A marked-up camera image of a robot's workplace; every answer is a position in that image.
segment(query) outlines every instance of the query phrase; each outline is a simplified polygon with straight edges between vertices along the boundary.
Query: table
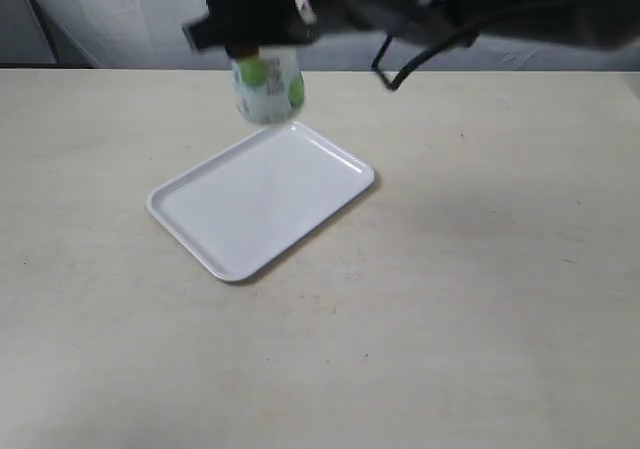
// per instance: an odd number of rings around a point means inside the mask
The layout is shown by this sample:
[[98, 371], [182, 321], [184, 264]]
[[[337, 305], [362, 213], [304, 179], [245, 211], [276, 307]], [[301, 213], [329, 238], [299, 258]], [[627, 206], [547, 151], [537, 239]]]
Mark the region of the table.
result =
[[145, 211], [228, 74], [0, 71], [0, 446], [638, 447], [639, 77], [306, 75], [379, 182], [229, 286]]

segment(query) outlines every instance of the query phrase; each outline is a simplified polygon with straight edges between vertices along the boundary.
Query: plastic tray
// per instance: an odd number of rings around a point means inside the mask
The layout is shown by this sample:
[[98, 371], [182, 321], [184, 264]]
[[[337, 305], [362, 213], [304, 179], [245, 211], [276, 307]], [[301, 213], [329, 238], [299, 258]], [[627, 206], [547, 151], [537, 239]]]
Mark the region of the plastic tray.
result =
[[149, 212], [224, 281], [255, 274], [374, 181], [298, 122], [265, 129], [153, 191]]

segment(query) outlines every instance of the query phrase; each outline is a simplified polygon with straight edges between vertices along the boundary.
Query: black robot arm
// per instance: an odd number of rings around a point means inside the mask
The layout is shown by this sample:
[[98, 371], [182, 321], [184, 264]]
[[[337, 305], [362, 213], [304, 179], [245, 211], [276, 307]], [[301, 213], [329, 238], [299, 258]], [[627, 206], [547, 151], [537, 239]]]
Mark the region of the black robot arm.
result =
[[[246, 46], [307, 45], [328, 34], [384, 32], [372, 67], [391, 90], [431, 57], [471, 46], [482, 34], [599, 50], [640, 35], [640, 0], [305, 0], [303, 9], [300, 0], [207, 4], [208, 16], [185, 28], [197, 50], [224, 46], [233, 53]], [[390, 81], [379, 63], [394, 38], [424, 50]]]

